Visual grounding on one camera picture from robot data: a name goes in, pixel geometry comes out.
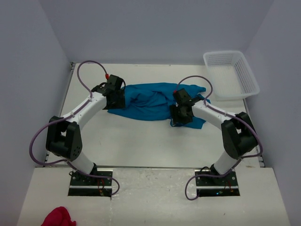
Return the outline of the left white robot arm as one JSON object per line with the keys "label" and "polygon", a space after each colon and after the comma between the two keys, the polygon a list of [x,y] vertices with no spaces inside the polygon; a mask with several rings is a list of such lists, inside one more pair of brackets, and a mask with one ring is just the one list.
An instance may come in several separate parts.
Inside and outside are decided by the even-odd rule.
{"label": "left white robot arm", "polygon": [[99,111],[124,107],[125,81],[109,75],[108,80],[94,87],[79,106],[61,118],[54,116],[49,120],[46,149],[81,172],[83,182],[93,185],[98,174],[95,164],[82,152],[81,130]]}

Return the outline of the blue t shirt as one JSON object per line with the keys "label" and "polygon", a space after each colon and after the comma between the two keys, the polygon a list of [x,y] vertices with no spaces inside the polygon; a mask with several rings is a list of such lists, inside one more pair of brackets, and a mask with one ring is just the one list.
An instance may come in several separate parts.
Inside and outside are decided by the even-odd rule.
{"label": "blue t shirt", "polygon": [[170,105],[175,104],[176,83],[144,83],[127,85],[125,108],[110,109],[109,113],[141,121],[171,119]]}

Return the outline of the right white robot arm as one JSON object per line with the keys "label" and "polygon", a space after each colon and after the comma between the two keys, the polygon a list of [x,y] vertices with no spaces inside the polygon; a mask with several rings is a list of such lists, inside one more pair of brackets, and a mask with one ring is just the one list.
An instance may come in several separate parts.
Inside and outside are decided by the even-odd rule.
{"label": "right white robot arm", "polygon": [[259,144],[248,114],[228,113],[203,97],[192,98],[185,89],[174,91],[173,97],[176,104],[170,106],[172,126],[186,125],[200,118],[221,130],[224,151],[210,167],[208,176],[213,184],[222,184],[243,156]]}

